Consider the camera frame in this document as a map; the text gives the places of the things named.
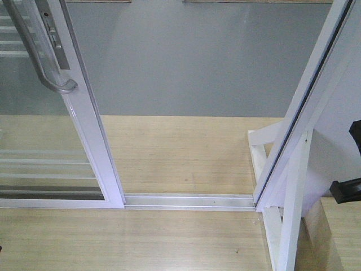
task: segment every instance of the white door frame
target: white door frame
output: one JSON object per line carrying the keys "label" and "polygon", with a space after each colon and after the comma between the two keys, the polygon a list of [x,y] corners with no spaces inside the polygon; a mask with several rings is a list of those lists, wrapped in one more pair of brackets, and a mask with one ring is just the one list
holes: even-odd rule
{"label": "white door frame", "polygon": [[[278,183],[284,181],[283,172],[302,134],[313,130],[348,63],[358,50],[361,24],[348,25],[355,34],[346,37],[347,47],[337,47],[337,40],[349,15],[348,11],[353,9],[355,2],[358,1],[335,0],[329,11],[286,116],[279,127],[272,150],[259,174],[253,193],[258,212],[270,206],[275,189],[280,187]],[[333,64],[327,65],[330,58],[332,63],[336,63],[336,68]]]}

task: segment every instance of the sliding glass door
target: sliding glass door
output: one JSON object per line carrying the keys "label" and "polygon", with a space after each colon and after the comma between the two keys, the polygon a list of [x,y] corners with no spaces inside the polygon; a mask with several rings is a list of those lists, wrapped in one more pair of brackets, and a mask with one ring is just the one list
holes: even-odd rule
{"label": "sliding glass door", "polygon": [[123,208],[65,2],[0,4],[0,207]]}

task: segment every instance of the metal pull handle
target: metal pull handle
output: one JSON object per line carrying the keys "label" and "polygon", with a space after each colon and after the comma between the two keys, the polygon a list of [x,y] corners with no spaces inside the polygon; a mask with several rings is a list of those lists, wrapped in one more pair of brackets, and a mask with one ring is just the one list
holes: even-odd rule
{"label": "metal pull handle", "polygon": [[45,75],[44,68],[40,61],[40,55],[36,49],[35,42],[30,34],[30,31],[21,17],[19,10],[17,9],[14,0],[3,0],[3,4],[10,15],[11,20],[13,21],[17,31],[19,32],[20,38],[23,41],[23,44],[29,54],[29,57],[34,65],[36,74],[39,77],[40,82],[47,87],[48,89],[59,93],[59,94],[68,94],[72,92],[78,84],[69,79],[64,85],[57,85],[51,82]]}

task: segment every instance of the white wooden post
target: white wooden post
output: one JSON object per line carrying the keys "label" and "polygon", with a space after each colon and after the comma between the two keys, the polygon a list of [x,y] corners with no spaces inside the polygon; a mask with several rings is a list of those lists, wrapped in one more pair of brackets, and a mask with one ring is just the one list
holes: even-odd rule
{"label": "white wooden post", "polygon": [[281,125],[282,121],[266,126],[260,130],[248,131],[248,145],[256,182],[258,182],[267,160],[264,144],[273,143]]}
{"label": "white wooden post", "polygon": [[294,270],[311,137],[305,132],[289,159],[277,271]]}
{"label": "white wooden post", "polygon": [[262,214],[263,223],[265,224],[268,251],[270,252],[272,270],[276,271],[279,258],[282,230],[281,216],[278,207],[265,208]]}

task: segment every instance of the gray wall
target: gray wall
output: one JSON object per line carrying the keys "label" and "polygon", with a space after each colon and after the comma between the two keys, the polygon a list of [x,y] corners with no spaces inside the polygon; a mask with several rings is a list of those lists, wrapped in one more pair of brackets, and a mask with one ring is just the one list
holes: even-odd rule
{"label": "gray wall", "polygon": [[69,3],[104,115],[284,116],[329,5]]}

